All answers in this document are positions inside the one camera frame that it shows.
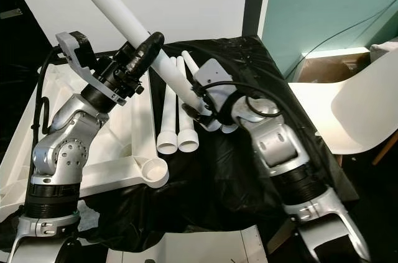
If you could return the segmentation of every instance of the black cable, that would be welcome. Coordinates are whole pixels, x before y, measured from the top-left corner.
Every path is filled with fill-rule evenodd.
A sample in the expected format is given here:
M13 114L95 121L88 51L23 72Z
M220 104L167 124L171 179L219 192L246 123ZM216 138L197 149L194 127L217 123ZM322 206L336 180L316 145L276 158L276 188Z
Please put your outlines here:
M285 80L288 79L288 77L295 71L295 69L296 69L296 68L298 67L298 65L302 62L302 60L304 60L310 53L312 53L314 50L316 50L317 48L319 48L319 47L320 47L322 44L324 44L326 41L328 41L328 40L330 40L330 39L336 37L337 35L340 35L341 33L344 33L344 32L346 32L346 31L348 31L348 30L350 30L350 29L356 27L357 25L360 25L360 24L362 24L362 23L364 23L364 22L366 22L366 21L372 19L372 18L375 17L375 16L378 16L378 15L381 16L381 15L382 15L383 13L385 13L396 1L398 1L398 0L393 0L393 1L392 1L390 4L388 4L385 8L381 9L380 11L377 11L377 13L373 14L372 16L369 16L367 19L364 19L364 20L362 20L362 21L360 21L360 22L357 22L356 24L353 24L351 27L345 28L344 30L341 30L341 31L337 32L336 34L334 34L334 35L332 35L332 36L326 38L324 41L322 41L322 42L321 42L320 44L318 44L316 47L314 47L313 49L311 49L311 51L309 51L308 53L306 53L305 56L303 56L303 57L290 69L289 73L288 73L286 76L284 76Z
M42 111L42 106L44 104L44 122L43 123L43 133L46 131L48 132L48 120L49 120L49 102L48 98L42 97L43 91L43 84L44 84L44 77L47 68L49 67L50 59L58 54L61 53L62 49L59 46L53 47L49 54L46 56L42 68L40 69L39 79L37 80L37 88L36 88L36 99L35 99L35 111L33 115L33 125L30 127L33 130L33 140L32 140L32 151L30 153L30 167L29 167L29 175L28 175L28 186L25 195L25 205L29 196L29 184L30 184L30 177L34 171L33 165L33 149L39 141L39 129L40 129L40 113Z
M298 124L298 121L299 121L298 118L292 112L292 110L287 106L287 104L283 100L281 100L277 95L275 95L273 92L268 91L266 89L263 89L263 88L260 88L260 87L257 87L257 86L253 86L253 85L250 85L250 84L247 84L247 83L241 83L239 81L216 81L214 83L202 86L200 89L201 90L207 90L209 88L216 87L216 86L222 86L222 85L234 85L234 86L250 88L250 89L252 89L254 91L257 91L257 92L260 92L260 93L264 94L267 97L270 97L270 99L273 100L273 102L275 102L275 104L281 110L284 110L289 115L289 117L291 118L292 122L295 124L297 129L301 129L302 128Z
M200 90L205 94L205 90L216 87L216 86L222 86L222 85L234 85L234 86L240 86L240 87L245 87L245 88L250 88L252 90L255 90L257 92L260 92L264 94L266 97L269 97L275 104L280 108L280 111L284 111L290 118L290 122L292 123L292 126L294 129L297 130L297 135L301 140L304 142L304 145L307 147L307 152L310 155L310 158L312 159L313 162L323 162L323 168L326 171L326 174L328 175L328 178L330 181L333 182L333 177L331 176L331 172L327 166L327 161L326 158L324 158L323 154L321 153L321 150L318 147L318 142L314 140L314 135L313 133L309 132L307 127L301 125L300 119L296 116L296 114L287 106L287 104L280 99L277 95L275 95L273 92L270 92L266 89L256 87L247 83L241 83L238 81L217 81L214 83L207 84L205 86L202 86Z
M261 117L274 118L274 117L277 117L280 115L280 111L278 113L274 113L274 114L266 114L266 113L260 112L258 109L256 109L254 106L251 105L248 96L245 97L244 102L246 103L246 105L252 112L256 113L257 115L259 115Z

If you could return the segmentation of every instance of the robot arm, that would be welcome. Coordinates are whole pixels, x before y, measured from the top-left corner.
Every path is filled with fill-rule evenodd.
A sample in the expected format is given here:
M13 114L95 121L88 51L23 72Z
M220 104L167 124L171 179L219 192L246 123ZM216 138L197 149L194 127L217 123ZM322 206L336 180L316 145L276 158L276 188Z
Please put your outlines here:
M279 192L285 212L297 224L297 235L311 262L330 259L331 249L335 256L348 256L350 262L370 261L361 233L332 187L313 172L311 158L285 124L278 105L267 98L239 94L234 84L249 85L233 82L214 59L207 61L194 79L196 92L211 105L220 122L233 121L250 133L254 153Z
M139 79L164 43L156 32L136 50L126 42L113 59L97 61L83 34L64 32L57 39L88 85L60 108L49 133L33 149L35 169L8 262L76 262L77 202L91 142L116 104L143 91Z

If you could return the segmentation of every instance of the pipe end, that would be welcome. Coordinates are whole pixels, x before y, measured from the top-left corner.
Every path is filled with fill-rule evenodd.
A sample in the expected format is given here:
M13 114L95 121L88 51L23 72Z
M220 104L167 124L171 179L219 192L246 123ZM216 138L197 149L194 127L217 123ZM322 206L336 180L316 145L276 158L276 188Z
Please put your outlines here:
M164 131L157 136L156 149L161 154L173 154L178 149L178 140L175 132Z
M199 148L199 138L193 129L184 129L178 134L178 149L182 152L193 152Z

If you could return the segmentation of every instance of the white pipe socket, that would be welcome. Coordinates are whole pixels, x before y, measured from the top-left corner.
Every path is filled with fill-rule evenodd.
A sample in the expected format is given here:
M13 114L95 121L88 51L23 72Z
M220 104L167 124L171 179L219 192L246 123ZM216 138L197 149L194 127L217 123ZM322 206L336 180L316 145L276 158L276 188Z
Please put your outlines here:
M170 57L176 66L175 57ZM162 126L157 136L156 149L161 154L173 154L178 149L177 134L175 133L175 103L177 97L169 85L166 85L164 95Z
M122 0L92 0L98 9L127 38L134 48L148 38L149 33L127 8ZM205 113L204 102L191 90L191 84L177 68L172 65L169 57L161 50L154 60L152 68L168 84L185 103L195 108L199 113Z
M184 58L177 57L177 68L186 77ZM193 128L193 120L182 108L183 101L178 99L178 121L180 132L178 133L178 149L182 152L193 152L199 147L198 134Z

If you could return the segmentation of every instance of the cardboard box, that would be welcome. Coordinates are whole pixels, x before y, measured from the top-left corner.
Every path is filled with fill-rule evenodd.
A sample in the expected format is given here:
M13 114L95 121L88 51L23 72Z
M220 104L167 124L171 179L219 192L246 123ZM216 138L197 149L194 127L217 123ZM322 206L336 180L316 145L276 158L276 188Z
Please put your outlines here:
M336 83L351 78L370 64L365 47L312 52L297 67L294 83Z

